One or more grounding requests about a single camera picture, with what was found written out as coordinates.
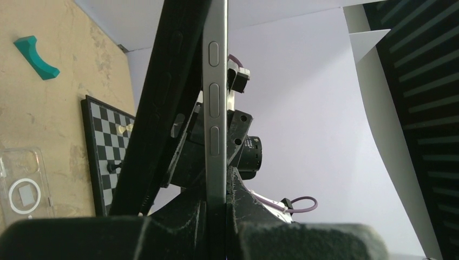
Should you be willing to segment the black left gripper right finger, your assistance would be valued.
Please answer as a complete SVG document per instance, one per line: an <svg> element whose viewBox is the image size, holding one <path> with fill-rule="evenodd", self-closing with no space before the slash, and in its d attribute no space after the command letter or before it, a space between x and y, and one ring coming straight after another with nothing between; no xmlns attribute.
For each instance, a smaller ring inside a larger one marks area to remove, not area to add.
<svg viewBox="0 0 459 260"><path fill-rule="evenodd" d="M288 224L227 169L228 259L389 259L383 238L363 224Z"/></svg>

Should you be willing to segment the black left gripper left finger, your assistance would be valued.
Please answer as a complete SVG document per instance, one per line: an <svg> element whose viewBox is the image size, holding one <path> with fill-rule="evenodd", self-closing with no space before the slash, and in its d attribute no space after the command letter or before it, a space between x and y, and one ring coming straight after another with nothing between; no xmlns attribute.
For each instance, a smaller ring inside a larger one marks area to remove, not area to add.
<svg viewBox="0 0 459 260"><path fill-rule="evenodd" d="M205 190L147 217L27 219L1 235L1 259L205 259Z"/></svg>

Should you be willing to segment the black phone case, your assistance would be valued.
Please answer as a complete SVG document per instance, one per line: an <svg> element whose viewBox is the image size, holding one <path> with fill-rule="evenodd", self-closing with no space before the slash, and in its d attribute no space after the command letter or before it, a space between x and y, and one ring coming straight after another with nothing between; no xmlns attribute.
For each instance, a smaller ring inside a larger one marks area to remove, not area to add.
<svg viewBox="0 0 459 260"><path fill-rule="evenodd" d="M211 1L165 1L110 216L141 210L180 107Z"/></svg>

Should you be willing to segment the black phone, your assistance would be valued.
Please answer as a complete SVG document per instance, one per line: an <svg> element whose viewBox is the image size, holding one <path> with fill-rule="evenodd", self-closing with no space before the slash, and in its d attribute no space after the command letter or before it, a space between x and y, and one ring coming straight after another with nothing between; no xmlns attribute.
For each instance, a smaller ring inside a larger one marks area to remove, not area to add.
<svg viewBox="0 0 459 260"><path fill-rule="evenodd" d="M228 2L211 1L202 32L207 246L210 259L226 259Z"/></svg>

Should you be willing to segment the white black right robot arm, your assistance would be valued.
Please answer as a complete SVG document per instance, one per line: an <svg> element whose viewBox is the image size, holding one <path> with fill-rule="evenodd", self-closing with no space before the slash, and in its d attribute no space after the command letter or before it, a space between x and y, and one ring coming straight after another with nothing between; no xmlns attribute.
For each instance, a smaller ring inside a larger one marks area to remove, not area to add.
<svg viewBox="0 0 459 260"><path fill-rule="evenodd" d="M181 141L162 182L164 186L172 184L192 192L197 191L200 186L205 186L204 116L201 107L201 103L195 105L188 121L180 115L174 122L171 135L180 138ZM251 115L239 110L229 110L227 118L227 179L231 180L233 171L237 170L236 186L247 192L242 182L253 179L261 167L261 140L257 136L247 134L252 122ZM289 200L277 202L253 192L248 196L249 206L258 204L281 221L292 222Z"/></svg>

